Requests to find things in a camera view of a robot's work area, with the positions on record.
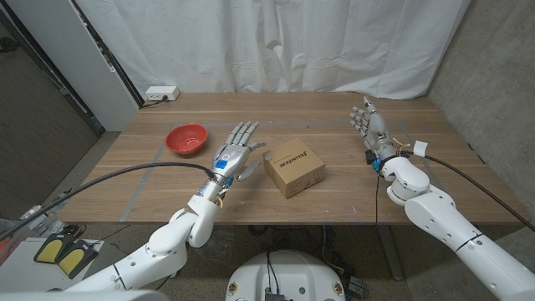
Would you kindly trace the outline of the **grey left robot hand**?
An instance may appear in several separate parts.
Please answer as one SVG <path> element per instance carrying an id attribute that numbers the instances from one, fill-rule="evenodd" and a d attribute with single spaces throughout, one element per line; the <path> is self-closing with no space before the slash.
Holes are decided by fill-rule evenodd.
<path id="1" fill-rule="evenodd" d="M 247 180 L 262 164 L 261 161 L 253 161 L 247 165 L 250 154 L 266 145 L 265 141 L 249 143 L 258 126 L 258 122 L 240 122 L 231 131 L 226 142 L 220 146 L 212 159 L 211 172 L 214 176 L 205 181 L 196 193 L 198 196 L 217 203 L 218 198 L 224 197 L 234 181 Z"/>

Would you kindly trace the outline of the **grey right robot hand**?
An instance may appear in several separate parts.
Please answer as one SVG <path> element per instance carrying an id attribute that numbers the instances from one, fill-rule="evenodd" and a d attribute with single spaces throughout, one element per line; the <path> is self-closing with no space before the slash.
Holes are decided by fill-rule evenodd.
<path id="1" fill-rule="evenodd" d="M 349 116 L 350 124 L 360 133 L 368 150 L 374 152 L 382 161 L 397 155 L 397 147 L 385 119 L 368 95 L 364 96 L 364 107 L 354 106 Z"/>

